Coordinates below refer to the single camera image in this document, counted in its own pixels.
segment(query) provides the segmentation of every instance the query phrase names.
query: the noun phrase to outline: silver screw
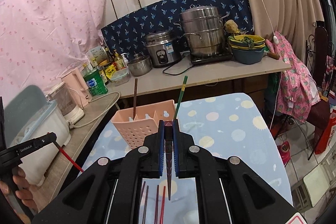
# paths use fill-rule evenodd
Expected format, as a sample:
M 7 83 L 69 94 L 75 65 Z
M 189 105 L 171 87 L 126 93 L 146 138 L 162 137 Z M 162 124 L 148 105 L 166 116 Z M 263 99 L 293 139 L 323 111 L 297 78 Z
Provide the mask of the silver screw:
M 108 164 L 109 163 L 109 159 L 108 158 L 100 158 L 99 160 L 98 160 L 98 164 L 99 165 L 106 165 L 106 164 Z
M 238 157 L 231 157 L 230 158 L 230 163 L 232 163 L 232 164 L 239 164 L 240 163 L 240 159 Z
M 192 145 L 191 147 L 189 147 L 189 151 L 192 153 L 197 153 L 199 152 L 200 148 L 196 145 Z
M 149 149 L 148 149 L 147 146 L 140 146 L 140 147 L 138 148 L 138 151 L 139 151 L 139 153 L 141 153 L 141 154 L 145 154 L 145 153 L 147 153 L 147 152 L 149 151 Z

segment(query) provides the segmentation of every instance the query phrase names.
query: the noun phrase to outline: green chopstick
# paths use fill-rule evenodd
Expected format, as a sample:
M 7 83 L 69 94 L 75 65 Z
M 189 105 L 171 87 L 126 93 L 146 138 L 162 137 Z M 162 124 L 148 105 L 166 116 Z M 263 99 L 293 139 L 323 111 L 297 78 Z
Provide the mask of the green chopstick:
M 185 89 L 185 85 L 187 83 L 187 80 L 188 80 L 188 76 L 185 76 L 184 79 L 183 79 L 183 84 L 182 84 L 182 87 L 181 87 L 180 96 L 178 98 L 178 102 L 177 102 L 177 106 L 176 106 L 176 110 L 175 110 L 173 120 L 175 120 L 177 118 L 177 112 L 179 111 L 179 108 L 180 108 L 180 104 L 181 104 L 181 101 L 182 101 L 182 97 L 183 97 L 183 93 L 184 93 L 184 89 Z

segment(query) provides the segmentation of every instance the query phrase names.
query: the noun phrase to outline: rice cooker lid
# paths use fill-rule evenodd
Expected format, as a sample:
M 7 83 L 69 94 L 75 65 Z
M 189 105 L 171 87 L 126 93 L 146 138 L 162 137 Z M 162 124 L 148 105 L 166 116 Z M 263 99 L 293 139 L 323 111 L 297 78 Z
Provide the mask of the rice cooker lid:
M 209 17 L 219 15 L 218 8 L 215 6 L 198 6 L 193 7 L 180 13 L 180 20 L 192 20 L 200 17 Z
M 171 42 L 176 39 L 172 30 L 156 31 L 146 35 L 146 46 L 155 46 Z

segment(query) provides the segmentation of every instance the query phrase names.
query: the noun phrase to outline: wooden countertop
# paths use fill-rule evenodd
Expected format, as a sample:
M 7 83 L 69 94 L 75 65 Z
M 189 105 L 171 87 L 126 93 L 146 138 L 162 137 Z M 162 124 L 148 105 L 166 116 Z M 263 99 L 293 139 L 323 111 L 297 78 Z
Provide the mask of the wooden countertop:
M 109 89 L 109 93 L 115 91 L 111 90 L 111 88 L 113 88 L 111 85 L 107 85 L 107 87 Z M 107 107 L 115 104 L 117 99 L 117 94 L 110 94 L 89 103 L 83 109 L 85 112 L 84 117 L 81 118 L 75 125 L 80 126 L 82 124 L 90 122 L 95 117 L 103 113 L 103 111 Z M 73 128 L 70 130 L 71 140 L 65 147 L 63 147 L 63 149 L 73 160 L 77 159 L 78 155 L 82 151 L 83 147 L 85 146 L 93 131 L 96 129 L 103 117 L 104 115 L 102 115 L 95 122 L 92 122 L 82 128 Z M 37 191 L 33 191 L 34 200 L 39 210 L 42 210 L 49 202 L 51 202 L 55 198 L 55 196 L 57 196 L 71 167 L 72 164 L 65 158 L 65 156 L 63 156 L 63 154 L 58 153 L 56 155 L 45 174 L 46 178 L 44 183 L 41 187 L 38 188 Z
M 190 57 L 187 56 L 166 72 L 177 74 L 190 66 Z M 286 64 L 281 60 L 272 59 L 268 56 L 263 57 L 259 63 L 252 65 L 244 65 L 236 61 L 227 61 L 196 66 L 186 71 L 184 74 L 177 76 L 164 75 L 162 73 L 164 68 L 153 68 L 149 73 L 138 77 L 137 95 L 179 89 L 183 83 L 184 75 L 188 76 L 186 85 L 188 87 L 263 75 L 288 70 L 290 68 L 289 64 Z M 127 83 L 116 86 L 113 90 L 119 91 L 121 98 L 132 97 L 134 94 L 134 79 L 135 78 L 131 76 Z

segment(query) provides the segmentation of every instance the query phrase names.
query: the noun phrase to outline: blue gripper pad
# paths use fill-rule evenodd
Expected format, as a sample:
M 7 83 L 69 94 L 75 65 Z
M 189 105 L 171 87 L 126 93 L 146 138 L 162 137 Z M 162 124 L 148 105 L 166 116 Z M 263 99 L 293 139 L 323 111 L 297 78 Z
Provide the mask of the blue gripper pad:
M 159 122 L 159 128 L 158 133 L 160 133 L 161 139 L 160 139 L 160 150 L 159 150 L 159 175 L 162 176 L 163 173 L 163 161 L 164 161 L 164 146 L 165 146 L 165 136 L 164 136 L 164 130 L 165 130 L 165 122 L 160 120 Z
M 179 123 L 175 119 L 173 120 L 173 150 L 174 150 L 174 166 L 175 166 L 175 175 L 179 176 L 179 151 L 178 151 L 178 145 L 177 145 L 177 134 L 179 133 Z

